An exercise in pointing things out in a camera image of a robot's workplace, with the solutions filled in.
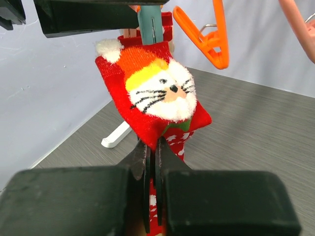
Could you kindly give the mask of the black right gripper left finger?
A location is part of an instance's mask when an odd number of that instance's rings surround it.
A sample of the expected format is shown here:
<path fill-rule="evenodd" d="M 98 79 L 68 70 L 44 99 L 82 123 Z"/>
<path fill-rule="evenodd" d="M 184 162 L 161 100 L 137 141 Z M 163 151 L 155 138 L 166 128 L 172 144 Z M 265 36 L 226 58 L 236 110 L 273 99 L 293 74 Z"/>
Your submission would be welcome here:
<path fill-rule="evenodd" d="M 144 236 L 150 230 L 150 148 L 112 166 L 17 172 L 0 196 L 3 236 Z"/>

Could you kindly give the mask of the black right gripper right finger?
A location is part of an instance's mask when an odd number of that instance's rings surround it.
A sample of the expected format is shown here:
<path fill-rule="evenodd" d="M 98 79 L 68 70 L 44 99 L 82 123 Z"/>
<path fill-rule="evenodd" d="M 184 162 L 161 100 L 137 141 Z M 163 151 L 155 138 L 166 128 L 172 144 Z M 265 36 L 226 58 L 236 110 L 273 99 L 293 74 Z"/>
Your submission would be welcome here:
<path fill-rule="evenodd" d="M 194 170 L 165 138 L 155 153 L 157 221 L 165 236 L 298 236 L 286 186 L 267 171 Z"/>

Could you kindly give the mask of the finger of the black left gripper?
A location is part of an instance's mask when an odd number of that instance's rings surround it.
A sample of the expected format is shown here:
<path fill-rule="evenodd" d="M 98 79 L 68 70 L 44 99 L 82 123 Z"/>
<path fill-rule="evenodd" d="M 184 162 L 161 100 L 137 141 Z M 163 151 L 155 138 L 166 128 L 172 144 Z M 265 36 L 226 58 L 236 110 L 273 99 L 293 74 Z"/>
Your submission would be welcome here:
<path fill-rule="evenodd" d="M 0 0 L 0 26 L 13 30 L 13 25 L 26 23 L 25 11 L 21 0 Z"/>
<path fill-rule="evenodd" d="M 93 31 L 135 29 L 131 5 L 164 5 L 166 0 L 35 0 L 43 34 L 64 37 Z"/>

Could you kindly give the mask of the red christmas sock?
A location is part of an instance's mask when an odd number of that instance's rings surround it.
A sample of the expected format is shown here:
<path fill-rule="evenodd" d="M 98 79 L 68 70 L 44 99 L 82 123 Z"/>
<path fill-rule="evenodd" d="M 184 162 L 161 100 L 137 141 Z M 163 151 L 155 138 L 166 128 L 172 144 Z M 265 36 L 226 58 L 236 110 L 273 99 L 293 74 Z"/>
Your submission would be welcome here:
<path fill-rule="evenodd" d="M 96 65 L 122 118 L 151 149 L 155 175 L 150 182 L 150 235 L 161 226 L 162 159 L 184 165 L 185 142 L 212 119 L 196 97 L 194 78 L 172 57 L 170 29 L 162 41 L 105 39 L 96 43 Z"/>

